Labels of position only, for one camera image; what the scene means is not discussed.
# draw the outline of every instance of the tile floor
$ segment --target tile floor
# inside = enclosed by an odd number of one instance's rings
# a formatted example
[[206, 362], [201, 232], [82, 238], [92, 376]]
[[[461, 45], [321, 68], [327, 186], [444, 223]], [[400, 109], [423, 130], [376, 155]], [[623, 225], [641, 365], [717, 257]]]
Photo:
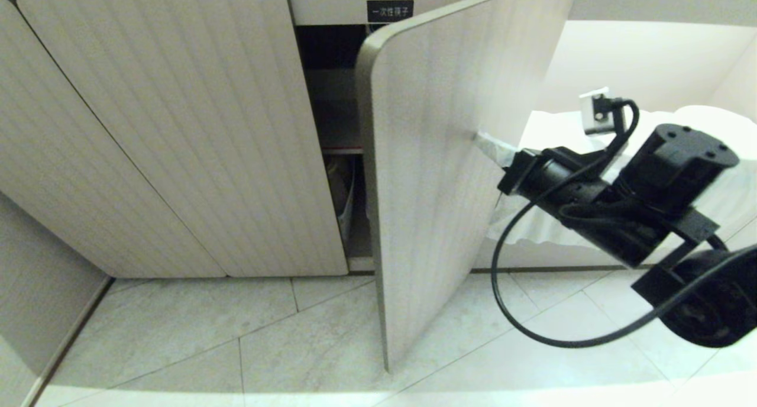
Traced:
[[[640, 272], [503, 274], [508, 305], [552, 337], [649, 310]], [[514, 331], [472, 274], [384, 371], [372, 277], [119, 280], [38, 406], [757, 405], [757, 334], [709, 350], [656, 322], [587, 350]]]

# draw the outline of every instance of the white cloth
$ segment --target white cloth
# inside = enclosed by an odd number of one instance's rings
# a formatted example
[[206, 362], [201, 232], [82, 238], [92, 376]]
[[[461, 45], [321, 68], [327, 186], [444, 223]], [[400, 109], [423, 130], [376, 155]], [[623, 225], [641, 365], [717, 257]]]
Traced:
[[[626, 121], [630, 122], [630, 111]], [[694, 202], [697, 210], [722, 226], [718, 234], [730, 235], [757, 216], [757, 124], [731, 111], [705, 105], [690, 105], [675, 113], [641, 111], [639, 125], [619, 159], [603, 178], [612, 182], [630, 158], [659, 124], [674, 123], [690, 126], [721, 140], [741, 159], [738, 166], [725, 170], [719, 178]], [[609, 145], [613, 134], [586, 137], [581, 126], [581, 113], [571, 111], [550, 114], [534, 111], [528, 120], [518, 148], [544, 149], [568, 147], [577, 153], [589, 153]], [[495, 207], [487, 237], [498, 239], [510, 219], [527, 204], [520, 196], [502, 196]], [[513, 229], [506, 242], [518, 240], [534, 243], [552, 242], [564, 246], [593, 246], [572, 230], [563, 227], [555, 218], [533, 208]], [[664, 247], [677, 245], [669, 237]]]

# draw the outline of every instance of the wood grain cabinet door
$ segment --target wood grain cabinet door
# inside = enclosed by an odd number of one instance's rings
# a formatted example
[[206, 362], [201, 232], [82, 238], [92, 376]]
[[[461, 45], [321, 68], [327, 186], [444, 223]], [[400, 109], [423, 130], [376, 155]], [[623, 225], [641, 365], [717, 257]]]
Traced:
[[0, 191], [111, 276], [225, 276], [8, 0], [0, 75]]
[[287, 0], [18, 0], [233, 277], [346, 274]]
[[473, 267], [503, 176], [473, 138], [518, 144], [572, 2], [465, 0], [363, 44], [357, 93], [387, 367]]

